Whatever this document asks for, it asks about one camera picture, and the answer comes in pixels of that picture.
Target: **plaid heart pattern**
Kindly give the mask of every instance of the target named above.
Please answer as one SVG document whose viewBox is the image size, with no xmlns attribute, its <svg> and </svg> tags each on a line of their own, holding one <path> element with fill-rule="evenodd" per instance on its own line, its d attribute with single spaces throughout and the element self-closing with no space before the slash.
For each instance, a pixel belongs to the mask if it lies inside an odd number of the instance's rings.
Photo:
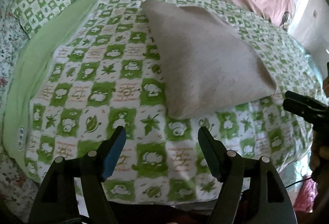
<svg viewBox="0 0 329 224">
<path fill-rule="evenodd" d="M 291 24 L 291 20 L 292 20 L 291 14 L 289 13 L 289 11 L 286 11 L 282 16 L 282 23 L 281 23 L 285 31 L 288 30 L 289 25 Z"/>
</svg>

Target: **black cable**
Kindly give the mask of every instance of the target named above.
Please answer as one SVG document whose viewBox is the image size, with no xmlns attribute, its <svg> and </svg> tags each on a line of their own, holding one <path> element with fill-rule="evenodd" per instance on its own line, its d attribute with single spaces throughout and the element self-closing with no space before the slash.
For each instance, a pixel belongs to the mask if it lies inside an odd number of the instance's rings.
<svg viewBox="0 0 329 224">
<path fill-rule="evenodd" d="M 84 215 L 80 215 L 81 218 L 81 222 L 85 223 L 85 224 L 94 224 L 94 222 L 92 221 L 91 218 L 84 216 Z"/>
<path fill-rule="evenodd" d="M 300 180 L 300 181 L 296 181 L 296 182 L 294 182 L 293 184 L 290 184 L 290 185 L 286 186 L 285 188 L 287 189 L 287 188 L 291 187 L 292 185 L 295 185 L 295 184 L 300 183 L 300 182 L 303 182 L 303 181 L 310 180 L 311 178 L 312 178 L 312 177 L 310 176 L 310 177 L 307 178 L 307 179 L 303 179 L 303 180 Z"/>
<path fill-rule="evenodd" d="M 85 223 L 85 224 L 94 224 L 94 222 L 92 221 L 91 218 L 84 216 L 84 215 L 79 215 L 79 217 L 71 218 L 71 219 L 64 220 L 62 222 L 53 223 L 53 224 L 81 224 L 81 222 Z"/>
</svg>

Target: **green fabric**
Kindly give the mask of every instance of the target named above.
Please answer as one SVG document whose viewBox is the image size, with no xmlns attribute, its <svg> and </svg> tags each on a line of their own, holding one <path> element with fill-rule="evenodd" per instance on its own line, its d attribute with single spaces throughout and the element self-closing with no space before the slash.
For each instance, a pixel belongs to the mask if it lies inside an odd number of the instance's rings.
<svg viewBox="0 0 329 224">
<path fill-rule="evenodd" d="M 15 158 L 25 172 L 25 143 L 19 151 L 17 140 L 21 126 L 27 132 L 29 101 L 47 75 L 54 50 L 71 38 L 97 1 L 78 0 L 70 5 L 43 26 L 19 56 L 6 104 L 3 141 L 9 156 Z"/>
<path fill-rule="evenodd" d="M 40 28 L 76 0 L 16 0 L 11 12 L 19 19 L 24 31 L 31 38 Z"/>
<path fill-rule="evenodd" d="M 99 0 L 85 25 L 54 52 L 29 106 L 29 177 L 41 182 L 57 156 L 81 157 L 119 125 L 126 129 L 127 141 L 103 187 L 108 200 L 120 203 L 174 205 L 218 197 L 221 184 L 197 143 L 200 126 L 243 157 L 268 156 L 278 170 L 305 155 L 312 142 L 311 125 L 283 110 L 284 93 L 291 90 L 321 101 L 325 95 L 286 32 L 223 0 L 162 0 L 198 6 L 228 22 L 259 54 L 279 86 L 274 95 L 258 101 L 172 119 L 161 54 L 140 7 L 143 1 Z M 224 54 L 220 47 L 218 54 Z M 184 78 L 182 71 L 177 73 Z"/>
</svg>

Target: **star print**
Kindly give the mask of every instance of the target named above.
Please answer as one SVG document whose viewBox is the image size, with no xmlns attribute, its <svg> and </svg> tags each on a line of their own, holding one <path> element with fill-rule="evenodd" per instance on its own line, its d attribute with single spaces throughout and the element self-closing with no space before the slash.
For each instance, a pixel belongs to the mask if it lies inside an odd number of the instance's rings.
<svg viewBox="0 0 329 224">
<path fill-rule="evenodd" d="M 248 121 L 248 119 L 243 119 L 241 121 L 242 124 L 244 124 L 244 131 L 246 132 L 249 128 L 251 128 L 251 122 Z"/>
<path fill-rule="evenodd" d="M 83 41 L 83 44 L 82 45 L 86 45 L 86 44 L 88 44 L 90 41 L 88 40 L 88 39 L 86 39 L 86 40 L 84 40 Z"/>
</svg>

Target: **screw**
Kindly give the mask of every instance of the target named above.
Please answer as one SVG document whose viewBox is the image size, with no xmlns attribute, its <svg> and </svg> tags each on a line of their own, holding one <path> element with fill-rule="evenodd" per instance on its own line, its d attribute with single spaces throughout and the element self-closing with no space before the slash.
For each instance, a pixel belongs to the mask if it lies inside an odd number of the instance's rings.
<svg viewBox="0 0 329 224">
<path fill-rule="evenodd" d="M 229 151 L 227 151 L 227 155 L 230 156 L 230 157 L 234 157 L 234 156 L 236 156 L 236 152 L 232 151 L 232 150 L 229 150 Z"/>
<path fill-rule="evenodd" d="M 269 158 L 268 158 L 267 156 L 263 156 L 263 157 L 262 157 L 262 161 L 263 161 L 264 163 L 269 163 Z"/>
<path fill-rule="evenodd" d="M 94 157 L 94 156 L 96 156 L 96 154 L 97 154 L 97 152 L 95 150 L 92 150 L 92 151 L 88 152 L 89 157 Z"/>
<path fill-rule="evenodd" d="M 55 163 L 60 163 L 64 160 L 64 157 L 63 156 L 58 156 L 55 158 Z"/>
</svg>

